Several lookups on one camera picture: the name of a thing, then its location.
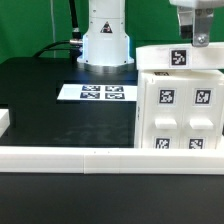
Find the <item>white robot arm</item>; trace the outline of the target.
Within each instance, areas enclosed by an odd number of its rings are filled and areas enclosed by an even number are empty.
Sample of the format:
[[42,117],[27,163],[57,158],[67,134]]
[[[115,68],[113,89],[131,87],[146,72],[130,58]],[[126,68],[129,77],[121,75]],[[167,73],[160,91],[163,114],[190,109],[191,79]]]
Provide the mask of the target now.
[[89,0],[89,28],[78,63],[94,71],[136,65],[139,70],[224,69],[224,42],[211,42],[216,8],[224,0],[169,0],[177,7],[179,31],[190,44],[144,46],[129,55],[125,33],[125,0]]

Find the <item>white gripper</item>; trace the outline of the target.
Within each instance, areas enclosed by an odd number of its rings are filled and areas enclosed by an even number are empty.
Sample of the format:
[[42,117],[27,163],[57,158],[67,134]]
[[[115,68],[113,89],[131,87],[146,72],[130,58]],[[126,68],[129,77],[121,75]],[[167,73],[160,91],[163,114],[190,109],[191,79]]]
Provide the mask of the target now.
[[224,7],[224,0],[169,0],[169,2],[178,6],[180,37],[192,38],[194,47],[207,47],[214,17],[212,8]]

